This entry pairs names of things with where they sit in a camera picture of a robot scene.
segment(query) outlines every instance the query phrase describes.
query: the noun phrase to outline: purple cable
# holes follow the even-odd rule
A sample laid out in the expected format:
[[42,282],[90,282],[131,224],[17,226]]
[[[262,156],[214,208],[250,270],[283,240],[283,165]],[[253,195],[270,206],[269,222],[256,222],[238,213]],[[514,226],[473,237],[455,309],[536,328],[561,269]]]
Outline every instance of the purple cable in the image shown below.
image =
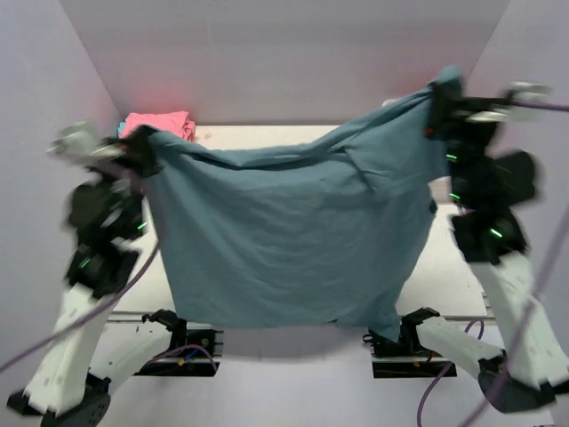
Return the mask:
[[[557,259],[559,258],[559,254],[561,254],[561,249],[563,248],[563,244],[567,238],[567,234],[569,232],[569,205],[565,208],[565,212],[561,221],[557,225],[557,229],[553,234],[553,238],[551,243],[549,243],[549,247],[545,254],[545,259],[543,261],[543,265],[541,266],[540,273],[538,274],[537,278],[535,279],[535,286],[533,287],[532,297],[535,298],[535,301],[540,300],[541,293],[547,286],[549,282],[549,278],[551,277],[551,273],[557,263]],[[512,340],[512,345],[509,350],[509,358],[513,359],[519,350],[523,334],[526,328],[529,326],[529,322],[533,315],[533,311],[535,310],[535,305],[533,302],[527,303],[524,309],[524,313],[522,315],[522,319],[520,321],[519,328],[517,329],[514,339]],[[506,384],[508,380],[508,361],[506,361],[506,369],[502,369],[501,372],[498,374],[496,379],[494,380],[490,390],[486,395],[486,399],[484,399],[478,407],[462,422],[458,425],[458,427],[469,427],[474,424],[474,422],[482,415],[482,413],[488,408],[490,402],[493,401],[498,397],[500,394],[501,389]]]
[[165,351],[164,353],[161,353],[158,356],[156,356],[155,358],[153,358],[152,360],[150,360],[145,366],[147,366],[151,363],[154,363],[158,360],[161,360],[161,359],[169,358],[171,356],[176,356],[177,354],[180,354],[181,351],[191,350],[191,349],[201,351],[210,360],[210,363],[213,366],[213,372],[217,372],[217,365],[215,364],[215,360],[213,360],[213,356],[204,347],[202,347],[201,345],[196,345],[196,344],[182,345],[181,347],[178,347],[177,349]]
[[[128,169],[126,169],[120,165],[117,165],[117,164],[112,163],[112,162],[107,162],[107,161],[101,161],[97,164],[97,166],[99,167],[99,169],[101,169],[101,171],[110,173],[119,179],[123,177],[124,173],[128,173],[129,178],[131,179],[132,189],[134,189],[135,191],[137,191],[139,193],[143,192],[142,191],[142,187],[143,187],[142,179],[139,176],[137,176],[136,174],[132,173],[132,171],[130,171],[130,170],[128,170]],[[146,196],[148,198],[149,193],[150,193],[150,188],[146,185],[144,186],[144,193],[146,194]],[[159,221],[156,224],[156,234],[158,236],[160,236],[160,235],[163,235],[163,233],[164,233],[164,221]],[[63,335],[68,334],[69,332],[71,332],[74,329],[78,329],[79,327],[84,326],[85,324],[87,324],[88,322],[90,322],[91,320],[93,320],[94,318],[99,316],[103,311],[108,310],[114,304],[116,304],[129,290],[131,290],[131,288],[134,285],[136,285],[136,283],[140,280],[140,278],[144,275],[144,273],[146,273],[146,271],[150,267],[150,264],[156,258],[156,254],[158,253],[158,247],[159,247],[159,245],[158,245],[158,241],[157,241],[156,245],[154,246],[154,249],[152,250],[152,253],[150,254],[149,258],[146,260],[144,265],[142,265],[142,268],[134,275],[134,277],[126,284],[126,286],[120,292],[118,292],[113,298],[108,300],[108,302],[101,305],[97,309],[91,311],[90,313],[87,313],[82,318],[79,318],[78,320],[76,320],[71,325],[68,325],[65,328],[61,329],[60,331],[48,336],[47,338],[44,338],[42,341],[38,342],[37,344],[32,345],[28,349],[24,350],[22,353],[14,356],[10,360],[8,360],[6,363],[2,364],[0,366],[0,375],[2,375],[5,371],[7,371],[11,367],[13,367],[18,362],[21,362],[23,359],[25,359],[28,356],[31,356],[32,354],[34,354],[35,352],[41,350],[43,347],[50,344],[51,342],[61,338]]]
[[[484,321],[480,318],[478,320],[472,320],[467,326],[464,328],[464,332],[468,332],[476,323],[480,322],[480,332],[478,332],[478,339],[482,339],[485,330]],[[429,394],[433,391],[435,386],[445,377],[446,373],[449,369],[453,366],[453,362],[448,362],[443,370],[437,375],[437,377],[433,380],[429,387],[425,390],[421,397],[421,401],[419,402],[419,407],[417,407],[417,427],[423,427],[423,411],[425,409],[425,403],[427,402],[427,398]]]
[[53,342],[53,341],[57,340],[58,338],[62,337],[63,335],[68,334],[73,329],[77,329],[77,328],[85,325],[89,321],[91,321],[94,318],[96,318],[97,316],[99,316],[103,311],[111,308],[113,306],[113,304],[115,304],[120,298],[122,298],[123,295],[126,294],[136,284],[136,282],[138,282],[140,280],[142,275],[144,273],[146,273],[146,270],[148,270],[148,267],[150,266],[152,261],[154,261],[154,258],[156,257],[157,252],[158,252],[158,243],[156,243],[156,246],[154,246],[154,249],[152,250],[152,253],[150,254],[149,258],[144,263],[142,268],[136,273],[134,278],[132,278],[132,280],[130,282],[128,282],[128,284],[123,288],[123,290],[121,290],[118,294],[116,294],[112,299],[110,299],[108,302],[101,305],[97,309],[91,311],[87,315],[83,316],[79,320],[75,321],[71,325],[66,326],[65,328],[61,329],[57,333],[43,339],[42,341],[38,342],[35,345],[32,345],[27,350],[24,350],[22,353],[18,354],[17,356],[14,356],[10,360],[8,360],[6,363],[4,363],[3,365],[0,366],[0,375],[2,375],[6,370],[10,369],[16,363],[22,361],[23,359],[25,359],[28,356],[31,356],[36,351],[41,350],[43,347],[48,345],[50,342]]
[[569,105],[548,104],[546,102],[512,101],[512,105],[525,109],[543,109],[546,111],[560,111],[569,113]]

